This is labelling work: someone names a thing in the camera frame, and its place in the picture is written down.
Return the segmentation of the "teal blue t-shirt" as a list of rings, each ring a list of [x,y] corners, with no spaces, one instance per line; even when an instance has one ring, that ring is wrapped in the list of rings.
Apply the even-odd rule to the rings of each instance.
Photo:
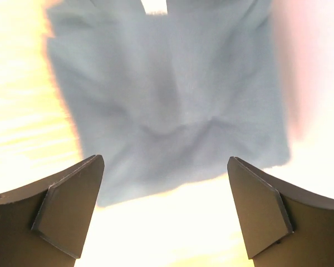
[[[47,53],[106,207],[289,159],[270,1],[62,1]]]

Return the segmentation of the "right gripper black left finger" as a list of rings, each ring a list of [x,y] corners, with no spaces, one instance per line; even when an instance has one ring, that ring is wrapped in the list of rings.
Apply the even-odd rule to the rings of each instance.
[[[81,257],[104,172],[93,155],[0,193],[0,267],[74,266]]]

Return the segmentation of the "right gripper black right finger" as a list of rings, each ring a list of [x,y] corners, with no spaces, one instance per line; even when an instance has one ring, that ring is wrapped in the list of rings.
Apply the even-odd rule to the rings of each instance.
[[[227,165],[254,266],[334,267],[334,199],[269,175],[238,157]]]

